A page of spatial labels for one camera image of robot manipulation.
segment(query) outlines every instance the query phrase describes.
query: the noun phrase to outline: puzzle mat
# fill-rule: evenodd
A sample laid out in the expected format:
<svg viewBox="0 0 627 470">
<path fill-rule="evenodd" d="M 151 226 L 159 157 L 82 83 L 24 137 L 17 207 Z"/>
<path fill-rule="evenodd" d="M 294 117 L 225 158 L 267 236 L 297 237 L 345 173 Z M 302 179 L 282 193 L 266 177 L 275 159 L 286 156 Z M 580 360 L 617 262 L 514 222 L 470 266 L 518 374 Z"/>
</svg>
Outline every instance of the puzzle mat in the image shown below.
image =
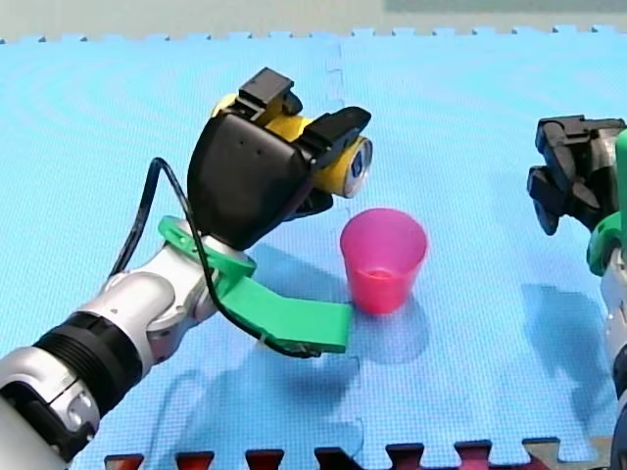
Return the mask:
<svg viewBox="0 0 627 470">
<path fill-rule="evenodd" d="M 615 399 L 603 357 L 603 305 L 587 270 L 588 234 L 564 221 L 546 237 L 525 192 L 539 118 L 624 117 L 625 36 L 600 26 L 495 35 L 406 29 L 379 37 L 277 32 L 225 40 L 68 36 L 0 47 L 0 210 L 5 274 L 0 353 L 31 344 L 99 289 L 129 229 L 148 163 L 184 182 L 213 103 L 264 66 L 296 82 L 304 113 L 372 112 L 369 184 L 353 201 L 286 223 L 251 255 L 288 296 L 347 301 L 338 237 L 353 214 L 394 207 L 424 224 L 428 259 L 408 305 L 385 321 L 356 313 L 342 356 L 277 356 L 221 317 L 191 331 L 111 412 L 75 469 L 143 454 L 171 469 L 212 451 L 245 468 L 248 449 L 280 448 L 281 468 L 315 468 L 341 447 L 366 469 L 387 445 L 424 445 L 424 467 L 459 465 L 455 444 L 489 441 L 490 461 L 529 460 L 522 441 L 560 440 L 564 461 L 595 460 Z M 160 186 L 133 260 L 158 248 Z"/>
</svg>

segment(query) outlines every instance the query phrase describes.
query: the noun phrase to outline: translucent pink cup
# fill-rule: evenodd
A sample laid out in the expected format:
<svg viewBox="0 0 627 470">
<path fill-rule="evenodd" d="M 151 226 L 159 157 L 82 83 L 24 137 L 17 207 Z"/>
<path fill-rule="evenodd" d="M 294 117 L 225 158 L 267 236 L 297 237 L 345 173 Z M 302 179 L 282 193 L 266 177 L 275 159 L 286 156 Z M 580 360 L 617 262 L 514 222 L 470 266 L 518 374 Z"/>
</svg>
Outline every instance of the translucent pink cup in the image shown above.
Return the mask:
<svg viewBox="0 0 627 470">
<path fill-rule="evenodd" d="M 371 209 L 349 220 L 340 249 L 355 305 L 371 314 L 390 313 L 410 296 L 427 236 L 404 212 Z"/>
</svg>

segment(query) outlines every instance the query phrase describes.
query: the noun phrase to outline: black joint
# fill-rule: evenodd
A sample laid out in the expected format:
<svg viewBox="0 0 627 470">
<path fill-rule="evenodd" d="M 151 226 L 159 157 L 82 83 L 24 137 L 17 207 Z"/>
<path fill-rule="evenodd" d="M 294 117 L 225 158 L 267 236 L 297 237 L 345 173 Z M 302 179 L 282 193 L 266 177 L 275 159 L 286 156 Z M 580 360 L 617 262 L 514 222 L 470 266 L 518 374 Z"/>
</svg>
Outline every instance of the black joint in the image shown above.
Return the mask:
<svg viewBox="0 0 627 470">
<path fill-rule="evenodd" d="M 34 346 L 59 359 L 82 380 L 96 400 L 101 418 L 141 379 L 135 346 L 104 317 L 77 312 Z"/>
<path fill-rule="evenodd" d="M 609 470 L 627 470 L 627 408 L 623 408 L 616 420 L 611 442 Z"/>
<path fill-rule="evenodd" d="M 48 403 L 26 383 L 8 384 L 0 390 L 0 396 L 12 404 L 48 446 L 55 446 L 66 462 L 71 462 L 95 435 L 90 423 L 83 423 L 76 431 L 70 431 Z"/>
<path fill-rule="evenodd" d="M 616 390 L 616 397 L 620 398 L 627 391 L 627 346 L 616 356 L 612 367 L 612 379 Z"/>
</svg>

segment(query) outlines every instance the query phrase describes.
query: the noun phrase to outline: silver robot arm segment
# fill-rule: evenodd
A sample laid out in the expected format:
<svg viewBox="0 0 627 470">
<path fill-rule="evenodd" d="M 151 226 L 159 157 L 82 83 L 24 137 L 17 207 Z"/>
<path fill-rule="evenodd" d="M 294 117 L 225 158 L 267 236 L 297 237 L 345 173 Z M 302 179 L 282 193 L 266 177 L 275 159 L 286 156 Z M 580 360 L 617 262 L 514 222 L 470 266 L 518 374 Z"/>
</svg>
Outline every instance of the silver robot arm segment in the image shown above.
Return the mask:
<svg viewBox="0 0 627 470">
<path fill-rule="evenodd" d="M 110 278 L 33 346 L 0 359 L 0 469 L 69 468 L 105 415 L 215 312 L 202 266 L 170 244 Z"/>
</svg>

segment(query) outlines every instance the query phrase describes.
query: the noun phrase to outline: green gripper mount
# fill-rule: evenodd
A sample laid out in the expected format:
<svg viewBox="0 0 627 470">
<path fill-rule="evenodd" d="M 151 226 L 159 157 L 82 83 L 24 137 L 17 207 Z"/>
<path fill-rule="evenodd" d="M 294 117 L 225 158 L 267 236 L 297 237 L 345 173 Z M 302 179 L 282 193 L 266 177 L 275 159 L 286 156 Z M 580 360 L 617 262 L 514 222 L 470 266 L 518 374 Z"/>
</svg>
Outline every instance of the green gripper mount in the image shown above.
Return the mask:
<svg viewBox="0 0 627 470">
<path fill-rule="evenodd" d="M 168 243 L 198 260 L 194 238 L 166 216 L 159 232 Z M 216 293 L 229 313 L 260 338 L 291 352 L 343 353 L 353 309 L 349 305 L 281 297 L 251 278 L 257 265 L 204 246 L 207 261 L 218 273 Z"/>
<path fill-rule="evenodd" d="M 627 246 L 627 228 L 620 223 L 621 219 L 627 220 L 627 130 L 616 138 L 616 174 L 619 211 L 595 227 L 586 255 L 590 270 L 598 276 L 605 273 L 612 251 Z"/>
</svg>

